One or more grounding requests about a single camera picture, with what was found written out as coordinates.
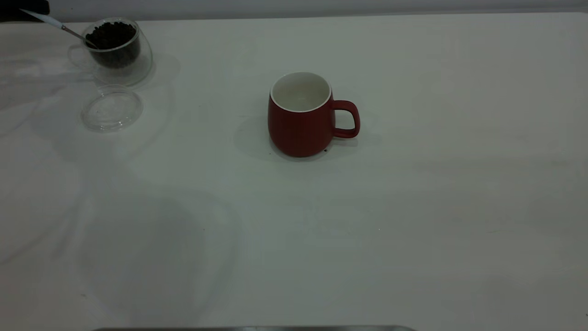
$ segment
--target table surface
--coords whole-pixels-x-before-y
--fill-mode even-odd
[[[588,16],[140,25],[145,109],[114,134],[79,122],[75,39],[0,26],[0,329],[588,328]],[[276,150],[291,71],[359,135]]]

